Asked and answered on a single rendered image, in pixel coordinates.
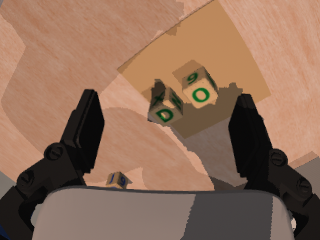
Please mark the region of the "tan mat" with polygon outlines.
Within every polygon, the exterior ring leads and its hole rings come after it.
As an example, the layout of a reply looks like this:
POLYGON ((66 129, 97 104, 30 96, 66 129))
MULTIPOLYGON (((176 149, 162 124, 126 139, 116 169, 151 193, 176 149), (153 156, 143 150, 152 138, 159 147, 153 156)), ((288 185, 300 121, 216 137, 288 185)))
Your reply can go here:
POLYGON ((254 103, 271 96, 246 43, 219 3, 212 0, 160 35, 117 71, 150 103, 170 87, 183 101, 183 117, 170 125, 188 138, 229 117, 237 97, 254 103), (204 67, 219 98, 196 109, 182 93, 182 79, 204 67))

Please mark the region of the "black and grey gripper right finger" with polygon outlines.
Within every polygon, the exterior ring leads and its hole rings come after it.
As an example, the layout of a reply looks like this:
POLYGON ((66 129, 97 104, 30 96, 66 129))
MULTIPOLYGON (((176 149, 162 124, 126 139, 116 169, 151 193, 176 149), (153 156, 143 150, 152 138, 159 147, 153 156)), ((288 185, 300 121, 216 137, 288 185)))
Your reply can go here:
POLYGON ((310 182, 288 165, 286 154, 272 147, 251 94, 238 96, 228 130, 237 172, 248 180, 244 189, 280 197, 296 221, 295 240, 320 240, 320 199, 310 182))

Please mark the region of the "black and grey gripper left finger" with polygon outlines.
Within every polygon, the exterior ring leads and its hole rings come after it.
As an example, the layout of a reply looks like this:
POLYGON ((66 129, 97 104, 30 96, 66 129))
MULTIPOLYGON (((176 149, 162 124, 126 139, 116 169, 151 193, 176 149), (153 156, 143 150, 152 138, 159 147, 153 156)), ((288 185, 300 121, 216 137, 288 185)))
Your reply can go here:
POLYGON ((50 144, 0 199, 0 224, 11 240, 32 240, 31 214, 54 189, 86 185, 82 176, 94 168, 104 126, 97 91, 85 89, 60 142, 50 144))

